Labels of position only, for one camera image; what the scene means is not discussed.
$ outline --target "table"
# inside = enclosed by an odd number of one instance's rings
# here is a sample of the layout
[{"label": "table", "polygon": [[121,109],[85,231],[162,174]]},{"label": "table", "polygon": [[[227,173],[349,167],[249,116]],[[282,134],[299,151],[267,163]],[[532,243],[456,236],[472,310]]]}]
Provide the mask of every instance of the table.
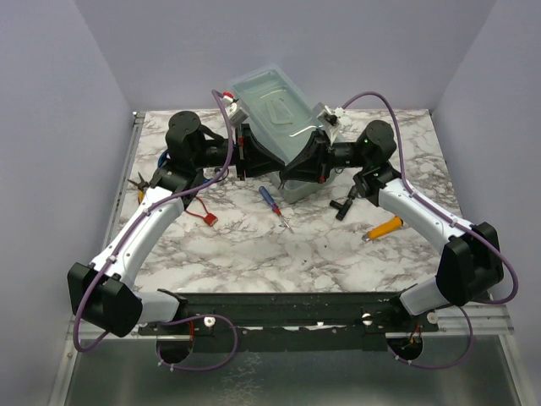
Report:
[{"label": "table", "polygon": [[[217,110],[195,110],[202,123],[218,134],[226,130]],[[167,121],[175,112],[148,112],[135,152],[131,178],[147,179],[165,150]],[[396,112],[404,139],[407,175],[423,193],[460,214],[456,197],[427,110]],[[355,140],[375,119],[390,122],[380,110],[348,110],[346,140]],[[391,162],[398,167],[398,154]],[[371,292],[399,291],[433,275],[439,257],[412,228],[373,242],[361,237],[393,215],[357,199],[343,222],[335,219],[331,199],[345,200],[355,169],[311,196],[288,205],[267,177],[228,178],[199,193],[218,216],[214,227],[186,214],[172,224],[150,252],[135,281],[135,290],[173,292]],[[281,206],[295,233],[290,233],[260,196],[264,185]],[[137,207],[137,191],[129,185],[120,226]],[[202,212],[198,202],[189,209]]]}]

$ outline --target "gray wall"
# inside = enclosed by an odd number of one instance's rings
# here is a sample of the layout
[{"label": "gray wall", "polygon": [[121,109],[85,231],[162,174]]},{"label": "gray wall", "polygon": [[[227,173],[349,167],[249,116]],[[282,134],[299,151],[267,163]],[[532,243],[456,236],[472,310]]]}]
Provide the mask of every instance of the gray wall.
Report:
[{"label": "gray wall", "polygon": [[494,4],[75,2],[139,110],[214,107],[210,88],[267,63],[280,64],[314,102],[339,105],[359,91],[378,90],[396,107],[433,108]]},{"label": "gray wall", "polygon": [[[520,291],[510,309],[541,400],[539,21],[539,0],[499,0],[436,108],[434,123],[464,214],[498,228],[502,251],[519,274]],[[508,292],[509,284],[500,289],[500,295]]]},{"label": "gray wall", "polygon": [[0,55],[0,403],[40,405],[66,273],[100,248],[133,116],[71,0],[2,1]]}]

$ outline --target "yellow tool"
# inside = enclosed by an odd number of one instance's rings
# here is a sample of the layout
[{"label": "yellow tool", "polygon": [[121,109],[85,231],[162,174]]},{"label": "yellow tool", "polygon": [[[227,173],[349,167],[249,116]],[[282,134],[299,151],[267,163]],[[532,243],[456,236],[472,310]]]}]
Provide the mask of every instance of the yellow tool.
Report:
[{"label": "yellow tool", "polygon": [[391,233],[391,232],[397,230],[398,228],[402,227],[402,224],[404,224],[404,222],[401,220],[401,218],[398,217],[398,216],[395,216],[389,222],[384,222],[383,224],[381,224],[380,226],[374,228],[373,230],[368,231],[363,236],[363,240],[364,241],[371,241],[373,239],[378,239],[379,237],[384,236],[384,235],[386,235],[388,233]]}]

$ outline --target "red object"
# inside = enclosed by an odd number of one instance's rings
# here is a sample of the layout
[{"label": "red object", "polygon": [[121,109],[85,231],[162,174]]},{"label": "red object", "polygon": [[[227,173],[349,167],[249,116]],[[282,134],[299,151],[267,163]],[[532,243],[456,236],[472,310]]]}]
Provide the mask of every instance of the red object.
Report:
[{"label": "red object", "polygon": [[205,206],[205,203],[203,203],[203,201],[195,196],[195,199],[197,199],[199,201],[199,203],[201,203],[201,205],[203,206],[203,209],[205,209],[205,213],[206,215],[205,216],[202,216],[200,214],[197,214],[197,213],[193,213],[191,211],[187,211],[185,210],[190,216],[194,216],[194,217],[199,217],[199,218],[202,218],[203,221],[206,223],[206,225],[212,227],[216,224],[216,222],[218,221],[218,217],[216,217],[214,214],[212,214],[211,212],[209,212]]}]

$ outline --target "gray floor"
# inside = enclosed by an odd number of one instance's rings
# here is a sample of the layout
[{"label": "gray floor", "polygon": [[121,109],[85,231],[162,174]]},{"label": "gray floor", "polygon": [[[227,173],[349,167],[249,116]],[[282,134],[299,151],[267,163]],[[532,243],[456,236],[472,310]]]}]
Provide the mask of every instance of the gray floor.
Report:
[{"label": "gray floor", "polygon": [[[425,339],[422,360],[442,363],[464,337]],[[518,405],[497,337],[476,337],[469,361],[449,370],[417,370],[388,353],[241,353],[212,372],[157,367],[153,340],[106,340],[80,354],[67,405]],[[194,365],[221,354],[196,354]]]}]

